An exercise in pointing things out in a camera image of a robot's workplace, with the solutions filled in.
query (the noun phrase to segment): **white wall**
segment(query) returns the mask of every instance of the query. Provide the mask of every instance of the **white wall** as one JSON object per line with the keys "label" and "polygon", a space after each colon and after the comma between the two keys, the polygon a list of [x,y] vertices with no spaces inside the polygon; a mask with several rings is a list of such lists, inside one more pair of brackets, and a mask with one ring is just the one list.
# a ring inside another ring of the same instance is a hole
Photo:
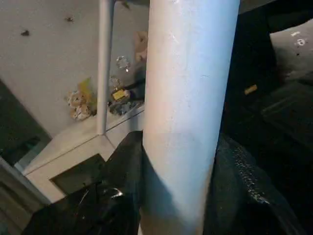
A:
{"label": "white wall", "polygon": [[[98,16],[98,0],[0,0],[0,79],[52,137],[73,122],[67,92],[88,77],[96,86]],[[118,55],[133,58],[133,34],[148,18],[145,6],[116,4],[111,71]]]}

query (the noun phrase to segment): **white pole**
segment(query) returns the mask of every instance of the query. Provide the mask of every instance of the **white pole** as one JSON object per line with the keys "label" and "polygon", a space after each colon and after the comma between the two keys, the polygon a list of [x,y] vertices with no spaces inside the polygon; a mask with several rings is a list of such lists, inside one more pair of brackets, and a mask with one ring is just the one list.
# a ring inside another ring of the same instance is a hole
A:
{"label": "white pole", "polygon": [[202,234],[239,0],[151,0],[144,235]]}
{"label": "white pole", "polygon": [[114,0],[100,0],[99,6],[97,134],[104,135],[107,127]]}

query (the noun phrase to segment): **small toy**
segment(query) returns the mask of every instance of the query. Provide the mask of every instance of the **small toy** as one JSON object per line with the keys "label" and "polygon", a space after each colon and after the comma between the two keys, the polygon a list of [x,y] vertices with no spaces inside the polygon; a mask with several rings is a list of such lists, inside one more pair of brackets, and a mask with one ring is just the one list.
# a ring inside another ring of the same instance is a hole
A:
{"label": "small toy", "polygon": [[70,116],[74,120],[82,121],[90,117],[91,111],[83,92],[70,92],[67,96],[67,104],[71,108]]}
{"label": "small toy", "polygon": [[148,32],[140,31],[134,35],[136,62],[147,60]]}

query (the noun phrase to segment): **white cabinet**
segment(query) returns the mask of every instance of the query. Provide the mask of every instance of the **white cabinet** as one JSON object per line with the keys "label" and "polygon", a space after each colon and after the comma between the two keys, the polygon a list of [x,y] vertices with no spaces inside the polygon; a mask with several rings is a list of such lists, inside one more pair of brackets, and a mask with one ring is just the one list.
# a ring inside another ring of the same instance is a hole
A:
{"label": "white cabinet", "polygon": [[143,115],[144,107],[140,107],[123,117],[111,119],[106,136],[96,134],[96,117],[78,122],[58,134],[22,173],[54,203],[66,194],[53,178],[96,154],[107,161],[129,132],[143,129]]}

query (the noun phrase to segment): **yellow tag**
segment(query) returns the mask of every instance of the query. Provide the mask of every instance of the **yellow tag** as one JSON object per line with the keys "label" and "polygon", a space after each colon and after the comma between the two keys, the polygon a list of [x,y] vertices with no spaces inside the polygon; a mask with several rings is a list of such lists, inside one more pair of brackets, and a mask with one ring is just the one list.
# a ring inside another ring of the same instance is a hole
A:
{"label": "yellow tag", "polygon": [[253,86],[245,89],[245,95],[255,92],[257,89],[258,89],[258,86],[254,84]]}
{"label": "yellow tag", "polygon": [[113,93],[112,96],[115,100],[119,100],[121,98],[124,98],[125,97],[124,90],[118,90],[117,92]]}
{"label": "yellow tag", "polygon": [[87,101],[87,104],[91,107],[96,107],[97,106],[97,97],[94,95],[92,92],[92,84],[91,84],[91,78],[87,78],[81,83],[77,85],[78,90],[80,90]]}

